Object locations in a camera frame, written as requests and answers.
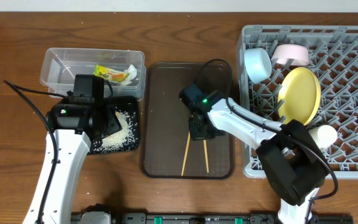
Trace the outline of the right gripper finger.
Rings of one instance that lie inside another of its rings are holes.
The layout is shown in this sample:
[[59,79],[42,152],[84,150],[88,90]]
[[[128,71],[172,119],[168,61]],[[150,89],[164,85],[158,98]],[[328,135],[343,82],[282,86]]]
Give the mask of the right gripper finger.
[[194,141],[204,140],[204,129],[203,127],[194,119],[194,117],[189,117],[189,132],[190,138]]
[[209,120],[207,114],[203,114],[203,139],[214,139],[217,136],[224,136],[226,134],[225,131],[219,130],[213,126],[212,122]]

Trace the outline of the wooden chopstick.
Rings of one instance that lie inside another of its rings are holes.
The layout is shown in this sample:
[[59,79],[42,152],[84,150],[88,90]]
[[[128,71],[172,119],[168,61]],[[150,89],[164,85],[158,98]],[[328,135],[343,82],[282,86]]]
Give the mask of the wooden chopstick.
[[204,158],[206,163],[206,172],[209,173],[208,147],[207,147],[206,140],[203,140],[203,147],[204,147]]
[[186,140],[186,148],[185,148],[185,155],[183,158],[183,164],[182,164],[182,169],[181,169],[181,176],[184,176],[185,173],[185,167],[186,167],[186,161],[187,161],[187,157],[188,157],[188,150],[189,150],[189,146],[190,146],[190,140],[191,140],[191,134],[190,131],[188,132],[188,137]]

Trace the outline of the pile of rice grains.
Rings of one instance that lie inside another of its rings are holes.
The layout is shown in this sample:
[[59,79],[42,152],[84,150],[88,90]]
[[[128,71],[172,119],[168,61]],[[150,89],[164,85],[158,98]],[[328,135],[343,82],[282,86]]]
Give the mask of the pile of rice grains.
[[137,147],[139,143],[139,132],[137,130],[138,123],[134,121],[135,113],[117,111],[116,115],[122,126],[122,130],[104,138],[102,145],[93,148],[90,154],[130,151]]

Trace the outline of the green snack wrapper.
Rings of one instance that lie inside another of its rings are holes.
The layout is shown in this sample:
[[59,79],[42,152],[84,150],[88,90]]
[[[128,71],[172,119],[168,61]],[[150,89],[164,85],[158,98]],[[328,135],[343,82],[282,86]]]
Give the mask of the green snack wrapper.
[[110,82],[119,83],[129,76],[129,72],[123,72],[112,68],[96,65],[93,74]]

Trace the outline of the light blue bowl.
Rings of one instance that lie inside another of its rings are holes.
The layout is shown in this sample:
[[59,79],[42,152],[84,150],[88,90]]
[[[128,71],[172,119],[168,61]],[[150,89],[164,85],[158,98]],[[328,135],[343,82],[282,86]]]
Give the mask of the light blue bowl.
[[247,49],[244,52],[244,64],[252,83],[260,83],[272,73],[270,57],[263,48]]

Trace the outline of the yellow plate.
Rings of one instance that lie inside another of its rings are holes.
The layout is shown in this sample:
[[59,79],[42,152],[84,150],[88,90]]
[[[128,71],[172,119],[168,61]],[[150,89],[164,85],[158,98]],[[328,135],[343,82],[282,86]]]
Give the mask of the yellow plate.
[[316,115],[321,100],[321,85],[316,75],[305,67],[293,69],[283,80],[277,101],[284,124],[297,120],[307,125]]

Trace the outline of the white bowl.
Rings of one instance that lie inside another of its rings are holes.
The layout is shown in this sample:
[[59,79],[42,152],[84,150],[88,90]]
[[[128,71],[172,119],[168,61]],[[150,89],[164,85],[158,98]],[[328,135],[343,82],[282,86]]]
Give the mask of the white bowl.
[[283,44],[276,47],[271,61],[276,60],[277,63],[285,65],[292,60],[293,66],[309,65],[308,49],[301,45]]

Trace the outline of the small pale green cup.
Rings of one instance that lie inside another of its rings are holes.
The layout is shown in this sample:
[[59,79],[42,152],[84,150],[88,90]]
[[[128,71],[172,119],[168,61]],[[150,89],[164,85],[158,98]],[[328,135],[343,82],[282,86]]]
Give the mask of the small pale green cup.
[[330,125],[313,128],[309,130],[309,134],[321,151],[327,150],[338,138],[337,131]]

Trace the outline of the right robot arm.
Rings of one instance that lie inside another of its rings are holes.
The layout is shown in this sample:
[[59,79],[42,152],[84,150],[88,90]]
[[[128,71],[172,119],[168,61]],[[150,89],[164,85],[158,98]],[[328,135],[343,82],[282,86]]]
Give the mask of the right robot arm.
[[189,109],[189,135],[194,141],[229,133],[255,149],[268,182],[281,198],[282,223],[309,223],[311,207],[327,175],[327,160],[306,127],[268,121],[237,105],[219,90],[210,94],[191,84],[179,93]]

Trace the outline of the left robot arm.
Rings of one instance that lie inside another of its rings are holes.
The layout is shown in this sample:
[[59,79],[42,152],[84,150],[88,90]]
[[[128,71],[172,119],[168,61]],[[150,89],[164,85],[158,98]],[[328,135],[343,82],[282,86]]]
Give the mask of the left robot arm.
[[69,223],[81,167],[103,139],[122,129],[111,83],[94,75],[77,75],[74,89],[42,118],[47,138],[45,158],[24,223]]

